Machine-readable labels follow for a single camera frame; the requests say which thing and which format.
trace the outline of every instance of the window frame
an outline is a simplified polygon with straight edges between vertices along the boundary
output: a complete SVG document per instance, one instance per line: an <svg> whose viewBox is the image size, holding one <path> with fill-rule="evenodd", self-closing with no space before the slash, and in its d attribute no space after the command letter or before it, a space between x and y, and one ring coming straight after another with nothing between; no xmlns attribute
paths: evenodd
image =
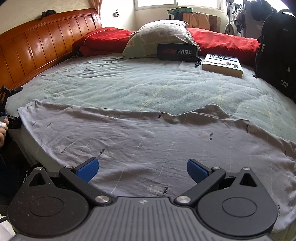
<svg viewBox="0 0 296 241"><path fill-rule="evenodd" d="M208 9L220 12L226 12L226 9L223 9L223 1L226 0L217 0L217 8L214 7L205 7L205 6L196 6L196 5L178 5L178 0L174 0L174 4L160 4L160 5L151 5L151 6L138 6L138 0L134 0L135 10L143 10L143 9L152 9L152 8L177 8L177 7L191 7L191 8L201 8Z"/></svg>

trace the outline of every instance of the book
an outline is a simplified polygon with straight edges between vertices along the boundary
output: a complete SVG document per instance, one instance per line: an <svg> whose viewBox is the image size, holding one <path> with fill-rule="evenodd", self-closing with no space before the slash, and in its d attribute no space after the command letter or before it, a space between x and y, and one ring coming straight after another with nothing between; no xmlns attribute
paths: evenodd
<svg viewBox="0 0 296 241"><path fill-rule="evenodd" d="M239 78L244 72L238 58L217 54L207 54L202 69Z"/></svg>

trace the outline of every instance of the red blanket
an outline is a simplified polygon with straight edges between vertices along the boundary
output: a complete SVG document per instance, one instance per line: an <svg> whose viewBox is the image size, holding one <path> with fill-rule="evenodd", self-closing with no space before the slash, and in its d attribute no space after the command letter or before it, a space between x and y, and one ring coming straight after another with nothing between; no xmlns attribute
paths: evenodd
<svg viewBox="0 0 296 241"><path fill-rule="evenodd" d="M237 57L243 64L254 66L259 43L256 39L246 39L230 36L199 28L187 29L194 41L200 47L200 56L222 54ZM113 27L102 28L86 34L73 43L73 51L80 52L88 57L111 53L122 53L132 31Z"/></svg>

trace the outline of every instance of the blue gripper pad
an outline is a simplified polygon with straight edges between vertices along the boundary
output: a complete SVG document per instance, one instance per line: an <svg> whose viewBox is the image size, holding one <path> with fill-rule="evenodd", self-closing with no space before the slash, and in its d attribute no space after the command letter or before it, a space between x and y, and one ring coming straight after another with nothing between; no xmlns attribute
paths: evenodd
<svg viewBox="0 0 296 241"><path fill-rule="evenodd" d="M196 183L200 183L209 176L208 171L204 170L191 160L187 162L187 173Z"/></svg>
<svg viewBox="0 0 296 241"><path fill-rule="evenodd" d="M76 175L79 176L83 181L88 183L98 173L98 171L99 161L97 158L94 158L89 163L78 169Z"/></svg>

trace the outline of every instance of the wooden headboard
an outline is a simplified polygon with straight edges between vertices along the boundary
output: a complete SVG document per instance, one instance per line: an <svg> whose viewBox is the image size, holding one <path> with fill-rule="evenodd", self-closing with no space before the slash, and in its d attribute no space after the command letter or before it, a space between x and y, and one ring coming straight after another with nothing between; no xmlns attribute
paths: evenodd
<svg viewBox="0 0 296 241"><path fill-rule="evenodd" d="M71 57L72 43L102 28L95 9L61 12L35 19L0 35L0 87L28 83Z"/></svg>

